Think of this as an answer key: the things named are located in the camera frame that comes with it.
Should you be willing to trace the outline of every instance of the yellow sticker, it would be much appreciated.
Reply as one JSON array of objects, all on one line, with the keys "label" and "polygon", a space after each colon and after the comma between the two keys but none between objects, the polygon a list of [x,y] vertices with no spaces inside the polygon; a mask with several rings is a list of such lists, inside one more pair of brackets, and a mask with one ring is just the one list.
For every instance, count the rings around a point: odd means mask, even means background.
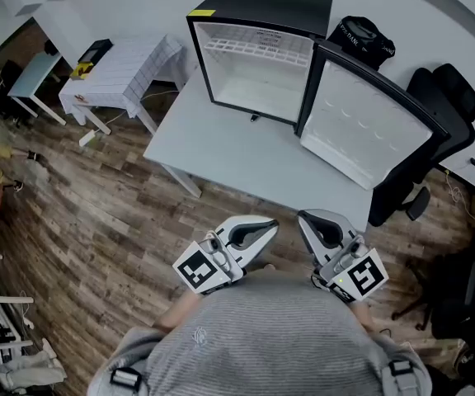
[{"label": "yellow sticker", "polygon": [[195,9],[188,13],[189,17],[211,17],[215,10]]}]

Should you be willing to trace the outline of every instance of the white robot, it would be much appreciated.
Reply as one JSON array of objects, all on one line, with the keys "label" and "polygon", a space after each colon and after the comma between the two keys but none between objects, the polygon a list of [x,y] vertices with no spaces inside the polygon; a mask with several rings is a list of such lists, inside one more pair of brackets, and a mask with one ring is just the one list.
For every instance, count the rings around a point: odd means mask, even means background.
[{"label": "white robot", "polygon": [[[326,210],[298,212],[299,229],[317,269],[316,287],[334,291],[346,303],[362,300],[377,290],[388,274],[376,250],[347,219]],[[241,279],[245,267],[278,232],[274,219],[260,215],[230,217],[205,240],[193,242],[173,264],[195,293],[207,295]]]}]

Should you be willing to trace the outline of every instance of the checkered tablecloth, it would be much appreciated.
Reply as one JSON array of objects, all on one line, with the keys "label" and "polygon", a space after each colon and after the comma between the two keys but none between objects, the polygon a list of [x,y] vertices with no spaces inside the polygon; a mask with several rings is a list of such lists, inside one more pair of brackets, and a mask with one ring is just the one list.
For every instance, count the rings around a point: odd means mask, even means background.
[{"label": "checkered tablecloth", "polygon": [[125,109],[135,117],[140,98],[170,60],[179,62],[182,46],[168,35],[112,39],[113,47],[83,80],[69,79],[59,93],[66,113],[80,125],[85,115],[78,106]]}]

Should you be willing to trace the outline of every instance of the white table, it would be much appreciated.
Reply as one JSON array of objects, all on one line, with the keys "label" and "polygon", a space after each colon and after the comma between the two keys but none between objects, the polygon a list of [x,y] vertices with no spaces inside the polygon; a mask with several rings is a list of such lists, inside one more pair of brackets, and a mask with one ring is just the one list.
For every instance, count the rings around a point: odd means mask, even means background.
[{"label": "white table", "polygon": [[47,112],[48,115],[54,117],[60,124],[65,125],[65,120],[57,115],[50,107],[42,102],[36,95],[36,91],[40,87],[44,79],[49,75],[53,67],[60,61],[62,55],[57,53],[54,56],[48,55],[45,52],[38,53],[27,64],[25,70],[21,73],[14,86],[8,92],[8,96],[12,98],[17,104],[31,113],[34,117],[38,115],[20,98],[30,98],[41,109]]},{"label": "white table", "polygon": [[[107,127],[88,106],[116,107],[127,111],[131,118],[138,117],[151,134],[157,125],[142,106],[140,99],[152,80],[168,72],[177,89],[185,84],[179,62],[182,46],[168,35],[151,35],[134,38],[111,39],[113,47],[96,64],[83,80],[69,79],[59,93],[66,113],[71,113],[84,126],[89,119],[105,134]],[[201,195],[200,189],[184,172],[173,167],[163,167],[193,196]]]},{"label": "white table", "polygon": [[210,102],[197,69],[144,157],[294,210],[334,211],[365,231],[372,191],[302,147],[291,126],[250,119]]}]

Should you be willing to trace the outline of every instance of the black bag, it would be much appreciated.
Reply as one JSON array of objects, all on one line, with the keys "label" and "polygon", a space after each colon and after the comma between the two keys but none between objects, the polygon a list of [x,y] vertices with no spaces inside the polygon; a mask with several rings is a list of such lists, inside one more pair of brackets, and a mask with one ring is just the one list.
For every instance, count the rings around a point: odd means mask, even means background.
[{"label": "black bag", "polygon": [[379,70],[384,60],[395,55],[393,41],[365,17],[345,17],[327,40],[375,70]]}]

